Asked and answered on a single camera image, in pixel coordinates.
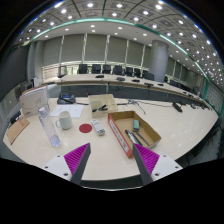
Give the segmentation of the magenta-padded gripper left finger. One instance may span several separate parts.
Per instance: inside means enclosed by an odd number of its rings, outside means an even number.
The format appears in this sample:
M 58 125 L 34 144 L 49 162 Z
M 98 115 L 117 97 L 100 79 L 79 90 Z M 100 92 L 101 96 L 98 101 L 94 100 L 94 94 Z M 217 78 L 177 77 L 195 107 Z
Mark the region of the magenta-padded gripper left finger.
M 43 170 L 79 185 L 91 154 L 89 143 L 65 155 L 56 155 L 43 166 Z

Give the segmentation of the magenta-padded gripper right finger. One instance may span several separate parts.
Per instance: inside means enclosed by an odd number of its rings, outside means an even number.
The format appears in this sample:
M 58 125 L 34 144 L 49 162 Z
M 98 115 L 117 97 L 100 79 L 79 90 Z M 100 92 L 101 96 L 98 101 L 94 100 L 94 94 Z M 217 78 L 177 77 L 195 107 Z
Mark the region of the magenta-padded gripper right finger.
M 182 167 L 168 155 L 158 155 L 150 149 L 138 144 L 133 145 L 132 153 L 135 157 L 144 185 L 182 169 Z

